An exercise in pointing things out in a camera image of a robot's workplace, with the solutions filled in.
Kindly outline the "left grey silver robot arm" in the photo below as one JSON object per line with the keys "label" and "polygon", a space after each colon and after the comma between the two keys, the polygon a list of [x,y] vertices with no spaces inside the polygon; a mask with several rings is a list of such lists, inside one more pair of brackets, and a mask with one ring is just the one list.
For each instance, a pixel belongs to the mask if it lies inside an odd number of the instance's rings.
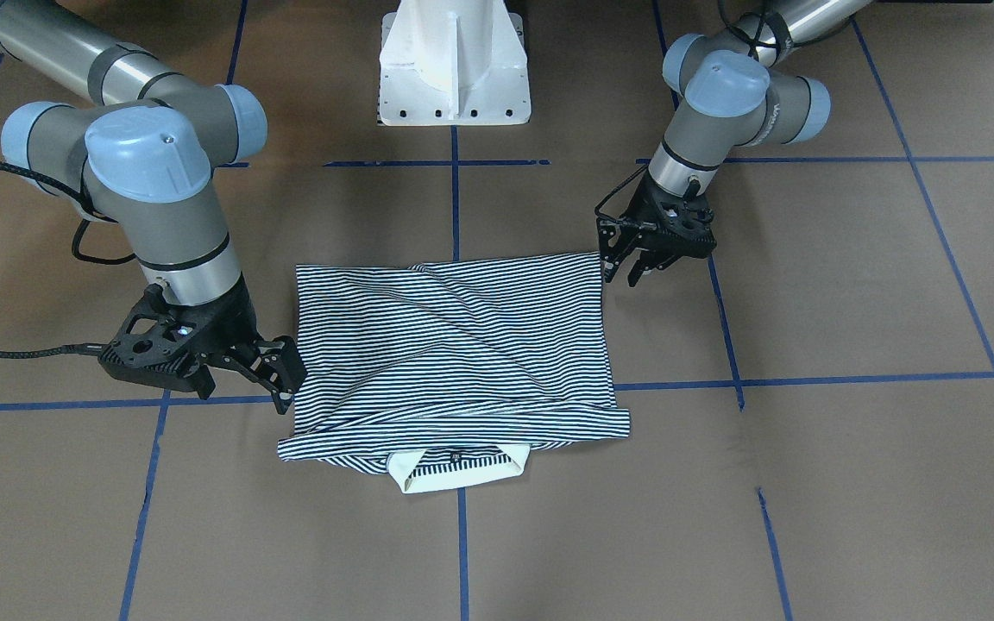
{"label": "left grey silver robot arm", "polygon": [[831,116],[832,99],[816,79],[786,75],[778,63],[797,48],[835,35],[861,1],[764,1],[716,35],[689,33],[665,53],[662,74],[678,95],[670,125],[636,176],[622,215],[595,208],[604,280],[635,256],[627,282],[715,249],[708,189],[738,147],[800,144]]}

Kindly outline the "right grey silver robot arm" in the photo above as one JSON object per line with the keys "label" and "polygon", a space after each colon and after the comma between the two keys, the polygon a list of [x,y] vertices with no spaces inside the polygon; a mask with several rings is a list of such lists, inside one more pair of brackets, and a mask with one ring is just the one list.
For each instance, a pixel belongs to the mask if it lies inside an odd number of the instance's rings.
{"label": "right grey silver robot arm", "polygon": [[3,359],[94,356],[114,379],[208,398],[214,368],[239,373],[287,413],[306,378],[296,343],[257,330],[218,204],[218,166],[259,153],[263,107],[236,84],[205,86],[55,1],[0,1],[0,53],[90,99],[27,103],[1,131],[1,172],[72,200],[80,240],[115,223],[147,280],[107,343],[0,351]]}

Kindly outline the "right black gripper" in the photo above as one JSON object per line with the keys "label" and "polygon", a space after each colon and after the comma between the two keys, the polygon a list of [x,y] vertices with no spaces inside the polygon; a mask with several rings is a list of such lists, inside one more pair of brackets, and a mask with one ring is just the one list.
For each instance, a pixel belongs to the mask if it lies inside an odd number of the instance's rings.
{"label": "right black gripper", "polygon": [[186,356],[213,368],[239,373],[271,394],[277,413],[287,414],[304,384],[307,369],[289,336],[260,341],[246,279],[240,276],[220,298],[202,305],[173,305],[158,284],[148,286],[148,308],[157,315],[161,336],[151,336],[155,361]]}

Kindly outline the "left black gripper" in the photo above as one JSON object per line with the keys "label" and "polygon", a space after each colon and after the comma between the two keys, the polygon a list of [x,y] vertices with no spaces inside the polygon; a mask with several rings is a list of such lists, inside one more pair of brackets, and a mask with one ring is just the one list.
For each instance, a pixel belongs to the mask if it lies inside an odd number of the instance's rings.
{"label": "left black gripper", "polygon": [[[622,215],[608,215],[604,205],[632,181],[639,182]],[[682,189],[660,187],[648,172],[635,172],[597,204],[597,235],[602,276],[611,283],[620,264],[634,250],[639,257],[628,273],[628,287],[647,273],[666,270],[679,258],[706,259],[717,247],[714,212],[703,185],[694,176],[683,178]]]}

